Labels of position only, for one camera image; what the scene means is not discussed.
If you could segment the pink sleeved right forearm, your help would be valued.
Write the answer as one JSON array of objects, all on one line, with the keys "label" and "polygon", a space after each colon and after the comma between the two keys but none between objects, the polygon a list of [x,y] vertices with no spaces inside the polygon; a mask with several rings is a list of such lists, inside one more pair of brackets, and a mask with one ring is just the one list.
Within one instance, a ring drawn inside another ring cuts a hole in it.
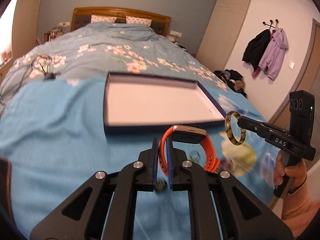
[{"label": "pink sleeved right forearm", "polygon": [[315,236],[312,231],[319,224],[319,200],[310,198],[306,181],[283,199],[281,220],[290,228],[295,239]]}]

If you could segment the person's right hand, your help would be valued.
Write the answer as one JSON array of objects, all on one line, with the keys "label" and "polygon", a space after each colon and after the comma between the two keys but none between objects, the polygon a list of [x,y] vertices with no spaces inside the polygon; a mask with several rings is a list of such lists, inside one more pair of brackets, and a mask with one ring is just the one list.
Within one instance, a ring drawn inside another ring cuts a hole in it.
[{"label": "person's right hand", "polygon": [[307,169],[304,159],[301,159],[300,163],[294,166],[285,167],[282,163],[283,152],[279,151],[276,158],[276,164],[274,167],[273,182],[276,187],[279,187],[283,183],[284,176],[287,175],[293,178],[292,185],[289,189],[289,193],[292,194],[297,191],[306,181]]}]

